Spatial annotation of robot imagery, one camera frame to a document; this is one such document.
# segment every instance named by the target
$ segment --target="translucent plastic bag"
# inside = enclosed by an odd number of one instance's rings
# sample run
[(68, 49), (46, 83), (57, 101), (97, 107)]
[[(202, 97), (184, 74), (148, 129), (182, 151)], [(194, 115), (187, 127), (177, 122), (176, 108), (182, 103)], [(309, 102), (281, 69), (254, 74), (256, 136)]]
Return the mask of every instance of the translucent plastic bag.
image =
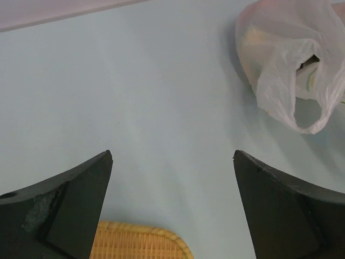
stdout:
[[(327, 0), (260, 0), (238, 19), (237, 52), (258, 106), (299, 133), (322, 130), (341, 103), (344, 14), (344, 4), (332, 6)], [(300, 70), (311, 57), (319, 62)], [(296, 124), (296, 96), (315, 99), (322, 108), (321, 118), (307, 129)]]

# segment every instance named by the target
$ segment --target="yellow wicker basket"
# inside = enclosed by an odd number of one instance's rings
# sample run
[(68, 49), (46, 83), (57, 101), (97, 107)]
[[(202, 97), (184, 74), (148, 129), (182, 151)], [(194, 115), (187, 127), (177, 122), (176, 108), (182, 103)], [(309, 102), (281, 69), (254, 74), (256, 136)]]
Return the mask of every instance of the yellow wicker basket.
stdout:
[(176, 234), (111, 221), (98, 224), (90, 259), (194, 259)]

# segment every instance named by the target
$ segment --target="white table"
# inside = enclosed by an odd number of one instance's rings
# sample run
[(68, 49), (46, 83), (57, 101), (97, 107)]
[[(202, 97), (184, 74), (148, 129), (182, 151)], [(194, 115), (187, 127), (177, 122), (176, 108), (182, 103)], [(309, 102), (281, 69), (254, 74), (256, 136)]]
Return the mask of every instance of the white table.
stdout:
[(154, 0), (0, 34), (0, 192), (110, 149), (102, 219), (165, 227), (195, 258), (255, 258), (236, 149), (345, 192), (345, 119), (298, 135), (257, 108), (234, 49), (250, 0)]

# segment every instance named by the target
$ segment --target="plastic bag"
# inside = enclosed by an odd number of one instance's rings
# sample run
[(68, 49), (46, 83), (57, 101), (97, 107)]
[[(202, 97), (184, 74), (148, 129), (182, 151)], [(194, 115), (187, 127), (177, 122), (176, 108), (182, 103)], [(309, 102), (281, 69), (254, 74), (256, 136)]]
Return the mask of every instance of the plastic bag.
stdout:
[[(238, 19), (237, 52), (258, 106), (296, 132), (319, 132), (341, 103), (345, 90), (342, 19), (345, 5), (327, 0), (260, 0)], [(313, 57), (319, 62), (300, 69)], [(320, 119), (307, 129), (296, 123), (296, 96), (315, 99), (322, 108)]]

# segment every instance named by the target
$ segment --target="pink surface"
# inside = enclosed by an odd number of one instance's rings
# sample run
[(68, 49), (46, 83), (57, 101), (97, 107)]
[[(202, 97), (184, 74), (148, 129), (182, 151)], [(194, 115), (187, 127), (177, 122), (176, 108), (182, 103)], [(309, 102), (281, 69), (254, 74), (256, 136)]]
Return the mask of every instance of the pink surface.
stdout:
[(147, 0), (3, 0), (0, 31), (57, 21)]

